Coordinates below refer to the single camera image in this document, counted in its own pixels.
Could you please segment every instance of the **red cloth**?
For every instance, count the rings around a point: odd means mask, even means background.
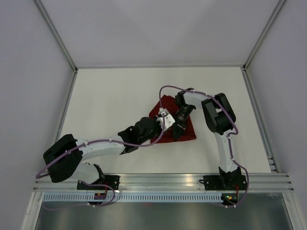
[[[179,110],[179,107],[175,104],[174,97],[163,95],[161,101],[163,108],[167,109],[171,115],[175,115],[176,112]],[[160,103],[158,102],[155,105],[155,107],[152,109],[152,111],[149,113],[149,117],[155,119],[155,116],[158,115],[159,108],[160,108]],[[185,130],[185,133],[177,141],[187,141],[187,140],[196,139],[196,135],[190,117],[186,120],[186,126],[187,128]],[[171,127],[170,130],[166,131],[163,134],[162,138],[158,141],[158,143],[174,142],[174,139],[172,137],[172,131],[173,128]],[[156,138],[153,138],[150,140],[150,142],[152,143],[155,140]]]

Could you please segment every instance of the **perforated metal strip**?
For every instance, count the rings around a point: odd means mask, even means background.
[[[104,201],[109,201],[113,194],[107,193]],[[220,203],[221,193],[118,193],[117,202],[174,202],[174,203]],[[97,202],[94,193],[45,193],[44,201]]]

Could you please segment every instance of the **cable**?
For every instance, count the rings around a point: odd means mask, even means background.
[[[163,125],[162,125],[162,131],[160,133],[160,136],[152,143],[150,144],[146,144],[146,145],[136,145],[136,144],[131,144],[131,143],[126,143],[126,142],[123,142],[123,141],[119,141],[119,140],[111,140],[111,143],[118,143],[118,144],[123,144],[123,145],[129,145],[129,146],[134,146],[134,147],[149,147],[151,145],[154,145],[155,143],[157,143],[163,136],[164,134],[164,128],[165,128],[165,118],[164,118],[164,115],[162,115],[162,119],[163,119]],[[92,140],[92,141],[89,141],[87,144],[88,145],[91,145],[91,144],[95,144],[95,143],[99,143],[99,142],[110,142],[110,139],[98,139],[98,140]],[[48,165],[46,165],[44,168],[42,168],[35,176],[36,179],[40,179],[40,178],[43,178],[45,176],[48,176],[49,173],[46,173],[46,174],[43,174],[43,172],[45,172],[48,168],[50,168],[53,164],[55,164],[56,162],[58,162],[59,160],[61,160],[63,157],[65,157],[66,155],[70,154],[71,152],[81,148],[81,147],[85,147],[86,144],[81,144],[81,145],[78,145],[68,151],[66,151],[65,153],[61,154],[59,157],[55,158],[52,162],[50,162]]]
[[[247,195],[247,192],[248,192],[248,188],[249,188],[249,174],[248,174],[248,171],[245,167],[243,167],[242,165],[240,165],[236,160],[234,160],[234,155],[233,155],[233,151],[232,151],[232,146],[231,146],[231,140],[230,140],[230,135],[238,135],[239,134],[239,130],[238,128],[236,127],[234,121],[232,120],[232,118],[230,117],[229,113],[225,110],[225,108],[211,95],[208,95],[204,92],[199,92],[199,91],[190,91],[190,90],[185,90],[185,89],[182,89],[182,88],[179,88],[179,87],[176,87],[176,86],[172,86],[172,85],[165,85],[163,86],[160,91],[159,91],[159,99],[160,99],[160,107],[162,107],[162,101],[161,101],[161,91],[162,89],[164,88],[174,88],[174,89],[177,89],[177,90],[180,90],[180,91],[184,91],[184,92],[192,92],[192,93],[198,93],[198,94],[201,94],[201,95],[204,95],[204,96],[207,96],[209,97],[210,99],[212,99],[220,108],[221,110],[224,112],[224,114],[226,115],[226,117],[228,118],[229,122],[231,123],[231,125],[233,126],[233,128],[235,129],[235,132],[230,132],[228,133],[227,137],[228,137],[228,145],[229,145],[229,151],[230,151],[230,156],[231,156],[231,160],[233,161],[233,163],[235,165],[237,165],[238,167],[240,167],[241,169],[243,169],[246,173],[246,181],[247,181],[247,186],[246,186],[246,190],[245,190],[245,193],[243,194],[241,200],[239,202],[237,202],[236,205],[240,204],[246,197]]]
[[[107,205],[110,205],[112,203],[112,201],[116,198],[116,193],[115,193],[115,190],[109,186],[109,185],[106,185],[106,184],[88,184],[84,181],[82,181],[83,184],[87,185],[87,186],[99,186],[99,187],[105,187],[105,188],[108,188],[110,189],[112,192],[113,192],[113,196],[111,198],[111,200],[109,200],[108,202],[106,203],[103,203],[103,204],[99,204],[99,205],[94,205],[93,207],[95,206],[99,206],[99,207],[103,207],[103,206],[107,206]],[[68,207],[75,207],[75,206],[88,206],[89,203],[81,203],[81,204],[73,204],[73,205],[68,205],[68,206],[65,206],[65,207],[58,207],[58,208],[49,208],[49,207],[46,207],[45,206],[45,202],[42,203],[42,207],[44,209],[46,209],[47,211],[59,211],[59,210],[63,210],[63,209],[66,209]]]

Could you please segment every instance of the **folded cloth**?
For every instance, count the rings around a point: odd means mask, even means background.
[[[167,109],[171,115],[175,115],[176,112],[179,110],[179,107],[175,104],[175,99],[172,96],[166,96],[163,95],[161,98],[162,106],[163,108]],[[149,117],[155,119],[156,115],[158,115],[160,108],[160,103],[158,102],[155,107],[152,109],[152,111],[149,113]],[[184,134],[179,137],[177,141],[187,141],[187,140],[194,140],[196,139],[196,135],[194,132],[194,128],[191,122],[191,118],[189,117],[186,120],[186,130]],[[170,130],[166,131],[162,138],[157,143],[169,143],[174,142],[173,136],[172,136],[173,128],[171,127]],[[150,142],[154,142],[157,138],[152,138]]]

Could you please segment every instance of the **robotic arm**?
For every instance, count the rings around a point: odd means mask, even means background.
[[[235,122],[236,116],[225,94],[217,94],[214,98]],[[156,119],[143,117],[134,126],[128,127],[111,138],[82,140],[75,139],[72,134],[64,135],[43,155],[46,165],[52,163],[48,168],[51,181],[57,183],[71,178],[88,184],[103,184],[106,178],[100,167],[82,161],[98,156],[133,152],[144,142],[162,136],[171,127],[173,127],[173,138],[177,140],[184,134],[185,121],[190,113],[196,108],[201,108],[204,112],[206,124],[216,138],[220,155],[220,182],[224,188],[232,187],[242,176],[241,169],[234,164],[231,157],[231,153],[234,156],[235,152],[230,149],[230,146],[233,146],[233,140],[228,134],[233,127],[225,113],[218,111],[220,108],[212,98],[202,94],[181,91],[175,96],[175,103],[180,107],[175,115],[171,115],[167,109],[160,108]],[[75,150],[71,151],[70,154],[54,162],[56,158],[73,148]]]

